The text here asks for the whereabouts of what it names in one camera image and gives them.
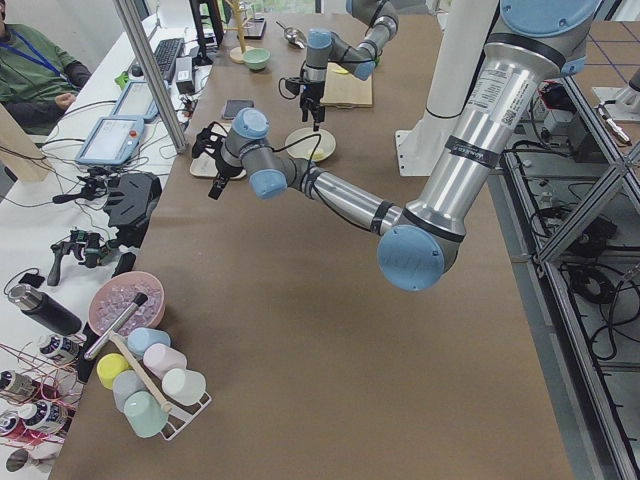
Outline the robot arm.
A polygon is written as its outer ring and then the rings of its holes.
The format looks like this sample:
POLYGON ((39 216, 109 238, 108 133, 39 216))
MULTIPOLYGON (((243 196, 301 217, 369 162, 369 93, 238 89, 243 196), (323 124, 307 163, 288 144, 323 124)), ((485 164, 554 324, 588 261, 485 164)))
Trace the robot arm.
POLYGON ((278 156, 267 117, 242 109, 214 153, 218 198, 248 177, 270 199, 296 189, 379 236, 384 277, 406 291, 431 287, 454 264, 464 220, 541 82, 582 70, 594 1, 456 1, 447 15, 423 118, 397 143, 398 161, 425 176, 403 207, 319 168, 278 156))
POLYGON ((312 28, 307 36, 306 59, 297 79, 298 90, 293 90, 293 93, 300 95, 302 121, 306 122, 311 116, 314 132, 319 130, 325 119, 321 100, 325 93, 328 64, 335 63, 355 78, 367 80, 383 47, 398 32, 398 14, 390 1, 347 1, 346 10, 368 27, 357 46, 350 45, 327 29, 312 28))

